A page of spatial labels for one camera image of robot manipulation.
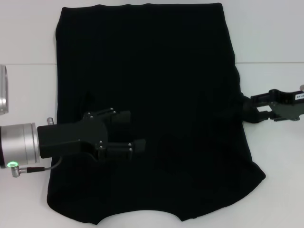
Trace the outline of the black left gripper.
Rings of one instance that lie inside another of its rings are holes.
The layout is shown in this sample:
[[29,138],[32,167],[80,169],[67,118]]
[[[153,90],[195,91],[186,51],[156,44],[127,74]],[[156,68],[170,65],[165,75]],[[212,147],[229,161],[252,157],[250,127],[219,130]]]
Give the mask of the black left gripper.
[[109,142],[105,123],[128,124],[130,111],[108,108],[87,112],[82,120],[74,123],[53,124],[38,127],[38,143],[41,158],[53,158],[88,153],[101,161],[131,160],[134,154],[145,151],[146,140],[133,142]]

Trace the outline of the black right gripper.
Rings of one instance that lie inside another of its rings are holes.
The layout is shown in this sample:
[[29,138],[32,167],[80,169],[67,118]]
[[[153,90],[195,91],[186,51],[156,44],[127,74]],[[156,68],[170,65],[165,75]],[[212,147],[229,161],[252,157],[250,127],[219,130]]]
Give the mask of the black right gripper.
[[272,112],[250,111],[245,113],[245,121],[257,124],[262,121],[272,119],[279,121],[299,121],[304,114],[304,85],[300,86],[299,91],[282,92],[272,89],[264,94],[250,97],[252,106],[267,106],[270,104]]

